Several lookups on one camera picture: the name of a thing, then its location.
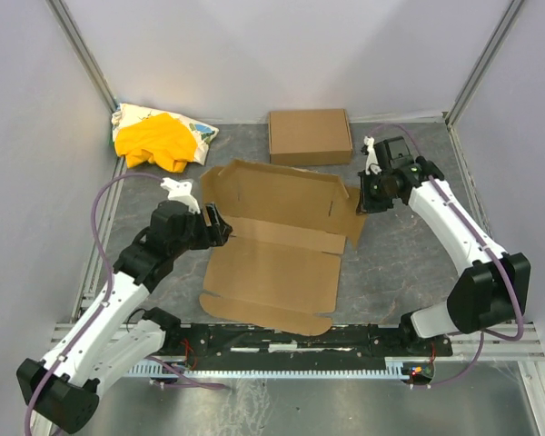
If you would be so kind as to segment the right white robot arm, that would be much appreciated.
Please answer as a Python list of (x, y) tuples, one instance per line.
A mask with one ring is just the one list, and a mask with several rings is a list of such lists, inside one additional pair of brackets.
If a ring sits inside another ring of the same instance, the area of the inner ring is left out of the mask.
[(440, 168), (413, 156), (403, 137), (377, 142), (367, 136), (362, 153), (357, 212), (382, 213), (402, 201), (426, 222), (459, 275), (444, 302), (409, 314), (411, 333), (429, 339), (486, 332), (519, 340), (530, 284), (528, 258), (494, 242), (458, 201)]

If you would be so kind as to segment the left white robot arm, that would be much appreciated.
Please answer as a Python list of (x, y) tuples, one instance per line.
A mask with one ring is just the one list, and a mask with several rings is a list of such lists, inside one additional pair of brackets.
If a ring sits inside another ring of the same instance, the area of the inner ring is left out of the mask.
[(153, 309), (131, 333), (109, 341), (127, 316), (191, 250), (226, 244), (233, 228), (214, 203), (204, 208), (159, 203), (150, 223), (124, 248), (113, 272), (84, 315), (41, 360), (23, 360), (16, 379), (28, 414), (37, 413), (74, 434), (90, 421), (106, 388), (177, 337), (180, 321)]

